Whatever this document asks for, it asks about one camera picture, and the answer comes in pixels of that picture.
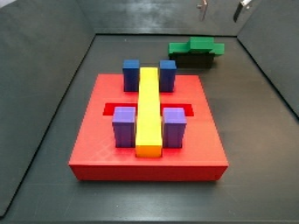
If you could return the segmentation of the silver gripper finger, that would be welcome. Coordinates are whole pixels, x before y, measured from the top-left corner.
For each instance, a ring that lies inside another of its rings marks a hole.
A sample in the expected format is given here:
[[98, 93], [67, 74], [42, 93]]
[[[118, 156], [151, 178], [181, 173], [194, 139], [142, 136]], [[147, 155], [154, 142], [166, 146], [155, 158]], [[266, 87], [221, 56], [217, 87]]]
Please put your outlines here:
[[238, 3], [238, 8], [236, 10], [236, 14], [234, 14], [234, 22], [238, 22], [240, 20], [240, 15], [241, 15], [241, 12], [244, 10], [248, 10], [250, 8], [250, 4], [252, 4], [252, 1], [253, 0], [241, 0], [240, 3]]
[[209, 0], [201, 0], [201, 2], [197, 4], [197, 8], [201, 10], [201, 20], [205, 20], [209, 8]]

